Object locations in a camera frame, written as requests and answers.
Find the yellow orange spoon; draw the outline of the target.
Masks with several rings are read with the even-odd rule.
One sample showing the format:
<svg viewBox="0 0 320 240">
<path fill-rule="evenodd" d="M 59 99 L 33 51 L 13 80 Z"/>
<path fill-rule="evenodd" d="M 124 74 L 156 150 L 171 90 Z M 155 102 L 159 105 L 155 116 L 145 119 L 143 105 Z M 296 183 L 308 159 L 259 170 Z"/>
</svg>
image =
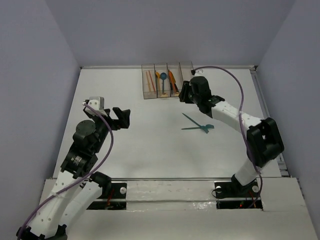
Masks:
<svg viewBox="0 0 320 240">
<path fill-rule="evenodd" d="M 160 75 L 160 73 L 157 72 L 157 71 L 155 72 L 155 75 L 156 75 L 157 90 L 160 91 L 160 90 L 161 90 L 161 86 L 160 86 L 160 80 L 161 80 L 161 79 L 160 79 L 160 76 L 161 76 L 161 75 Z"/>
</svg>

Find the gold knife black handle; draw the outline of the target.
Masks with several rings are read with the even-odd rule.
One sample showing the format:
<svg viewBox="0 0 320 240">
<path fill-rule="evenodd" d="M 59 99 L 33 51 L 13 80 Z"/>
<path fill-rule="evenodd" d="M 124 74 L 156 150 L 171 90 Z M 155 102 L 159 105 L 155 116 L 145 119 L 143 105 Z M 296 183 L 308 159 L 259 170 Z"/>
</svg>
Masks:
<svg viewBox="0 0 320 240">
<path fill-rule="evenodd" d="M 174 96 L 175 97 L 178 97 L 180 94 L 180 91 L 179 91 L 179 88 L 177 86 L 177 82 L 176 82 L 176 79 L 175 79 L 175 85 L 174 85 Z"/>
<path fill-rule="evenodd" d="M 170 82 L 170 96 L 173 97 L 175 91 L 174 91 L 174 83 L 171 75 L 169 75 L 169 82 Z"/>
</svg>

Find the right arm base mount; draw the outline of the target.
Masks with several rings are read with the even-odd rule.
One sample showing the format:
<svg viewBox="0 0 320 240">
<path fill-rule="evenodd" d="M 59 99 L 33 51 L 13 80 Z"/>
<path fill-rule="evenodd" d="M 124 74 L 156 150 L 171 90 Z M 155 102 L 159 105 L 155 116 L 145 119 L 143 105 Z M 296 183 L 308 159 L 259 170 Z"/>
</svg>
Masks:
<svg viewBox="0 0 320 240">
<path fill-rule="evenodd" d="M 211 195 L 216 201 L 216 208 L 218 210 L 263 209 L 257 181 L 239 187 L 240 190 L 232 189 L 231 181 L 215 182 Z"/>
</svg>

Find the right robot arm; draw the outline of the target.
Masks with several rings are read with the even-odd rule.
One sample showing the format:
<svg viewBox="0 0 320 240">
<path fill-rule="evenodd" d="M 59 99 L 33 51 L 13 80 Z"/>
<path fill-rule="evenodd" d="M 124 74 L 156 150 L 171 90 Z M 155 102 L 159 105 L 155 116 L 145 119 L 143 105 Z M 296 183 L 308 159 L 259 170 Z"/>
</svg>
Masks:
<svg viewBox="0 0 320 240">
<path fill-rule="evenodd" d="M 212 194 L 217 199 L 244 197 L 252 190 L 262 169 L 284 151 L 276 121 L 271 117 L 260 119 L 251 116 L 221 96 L 213 95 L 208 80 L 203 76 L 184 81 L 178 97 L 181 102 L 195 104 L 201 113 L 241 133 L 247 159 L 231 180 L 215 187 Z"/>
</svg>

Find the teal fork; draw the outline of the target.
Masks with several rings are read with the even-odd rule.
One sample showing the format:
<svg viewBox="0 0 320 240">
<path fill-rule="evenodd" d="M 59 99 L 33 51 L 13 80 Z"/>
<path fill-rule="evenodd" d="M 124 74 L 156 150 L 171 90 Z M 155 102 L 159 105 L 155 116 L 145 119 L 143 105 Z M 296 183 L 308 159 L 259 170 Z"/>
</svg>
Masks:
<svg viewBox="0 0 320 240">
<path fill-rule="evenodd" d="M 182 113 L 188 120 L 190 120 L 192 123 L 194 123 L 196 125 L 197 129 L 201 129 L 202 131 L 204 131 L 206 134 L 209 133 L 209 130 L 204 126 L 204 125 L 200 125 L 199 123 L 197 123 L 195 120 L 193 120 L 191 117 L 189 117 L 188 115 L 186 115 L 185 113 Z"/>
<path fill-rule="evenodd" d="M 206 124 L 206 125 L 200 125 L 196 127 L 186 127 L 182 128 L 181 130 L 195 130 L 195 129 L 201 129 L 203 131 L 207 131 L 209 129 L 214 129 L 215 127 L 212 124 Z"/>
</svg>

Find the orange chopstick long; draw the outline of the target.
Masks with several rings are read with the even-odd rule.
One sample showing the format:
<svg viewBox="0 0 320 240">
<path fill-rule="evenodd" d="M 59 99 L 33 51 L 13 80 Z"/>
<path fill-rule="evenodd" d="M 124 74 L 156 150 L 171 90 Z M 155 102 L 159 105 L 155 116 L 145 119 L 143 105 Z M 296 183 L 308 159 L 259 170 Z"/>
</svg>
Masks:
<svg viewBox="0 0 320 240">
<path fill-rule="evenodd" d="M 148 71 L 148 75 L 149 75 L 149 78 L 150 78 L 150 82 L 151 82 L 151 85 L 152 85 L 153 92 L 156 93 L 156 88 L 155 88 L 155 85 L 154 85 L 154 82 L 153 82 L 153 78 L 152 78 L 152 75 L 151 75 L 150 71 Z"/>
</svg>

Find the yellow orange chopstick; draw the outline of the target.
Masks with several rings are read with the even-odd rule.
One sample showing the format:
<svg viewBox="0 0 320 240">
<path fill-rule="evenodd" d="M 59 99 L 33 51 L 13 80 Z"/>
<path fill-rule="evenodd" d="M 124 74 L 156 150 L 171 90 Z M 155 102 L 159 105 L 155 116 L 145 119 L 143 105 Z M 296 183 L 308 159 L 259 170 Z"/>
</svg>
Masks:
<svg viewBox="0 0 320 240">
<path fill-rule="evenodd" d="M 149 78 L 148 70 L 145 72 L 145 76 L 146 76 L 146 84 L 147 84 L 147 87 L 148 87 L 148 92 L 151 92 L 152 91 L 152 84 L 151 84 L 151 81 L 150 81 L 150 78 Z"/>
</svg>

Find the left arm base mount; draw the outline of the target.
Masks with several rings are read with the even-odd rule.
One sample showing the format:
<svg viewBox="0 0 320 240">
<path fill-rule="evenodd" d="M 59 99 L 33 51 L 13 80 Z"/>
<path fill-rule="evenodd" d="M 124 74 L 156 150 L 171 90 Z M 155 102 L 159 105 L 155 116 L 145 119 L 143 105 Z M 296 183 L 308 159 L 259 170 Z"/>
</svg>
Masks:
<svg viewBox="0 0 320 240">
<path fill-rule="evenodd" d="M 127 208 L 127 183 L 124 181 L 112 182 L 108 192 L 102 192 L 102 195 L 94 200 L 87 210 L 126 210 Z"/>
</svg>

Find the blue spoon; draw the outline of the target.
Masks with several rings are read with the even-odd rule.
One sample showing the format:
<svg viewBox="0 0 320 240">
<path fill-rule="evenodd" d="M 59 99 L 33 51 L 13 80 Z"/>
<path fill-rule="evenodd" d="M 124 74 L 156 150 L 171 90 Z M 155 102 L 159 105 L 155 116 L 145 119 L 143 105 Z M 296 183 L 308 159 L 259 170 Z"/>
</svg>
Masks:
<svg viewBox="0 0 320 240">
<path fill-rule="evenodd" d="M 167 74 L 165 72 L 162 72 L 160 74 L 160 79 L 162 80 L 162 94 L 165 94 L 165 81 L 167 79 Z"/>
</svg>

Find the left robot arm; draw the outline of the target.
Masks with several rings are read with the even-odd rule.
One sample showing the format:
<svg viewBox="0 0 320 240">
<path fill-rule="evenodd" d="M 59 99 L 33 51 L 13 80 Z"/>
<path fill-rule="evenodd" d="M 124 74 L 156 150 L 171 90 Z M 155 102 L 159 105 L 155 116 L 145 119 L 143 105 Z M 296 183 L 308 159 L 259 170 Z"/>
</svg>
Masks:
<svg viewBox="0 0 320 240">
<path fill-rule="evenodd" d="M 68 231 L 98 197 L 112 192 L 112 179 L 99 172 L 97 153 L 107 136 L 128 129 L 129 109 L 109 109 L 84 104 L 87 119 L 79 122 L 72 136 L 73 143 L 61 164 L 56 182 L 47 197 L 17 231 L 19 240 L 66 240 Z"/>
</svg>

